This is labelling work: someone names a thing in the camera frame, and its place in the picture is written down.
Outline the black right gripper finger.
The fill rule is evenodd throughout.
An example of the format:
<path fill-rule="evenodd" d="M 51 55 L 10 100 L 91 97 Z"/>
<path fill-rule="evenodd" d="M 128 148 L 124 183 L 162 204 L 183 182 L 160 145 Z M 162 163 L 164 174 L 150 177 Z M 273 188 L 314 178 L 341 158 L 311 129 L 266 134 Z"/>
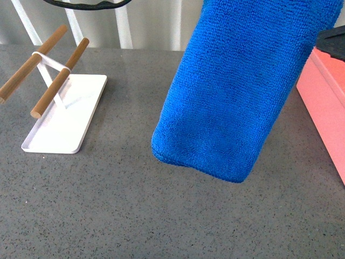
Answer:
<path fill-rule="evenodd" d="M 316 48 L 329 54 L 332 58 L 344 60 L 344 28 L 343 25 L 321 31 L 316 40 Z"/>

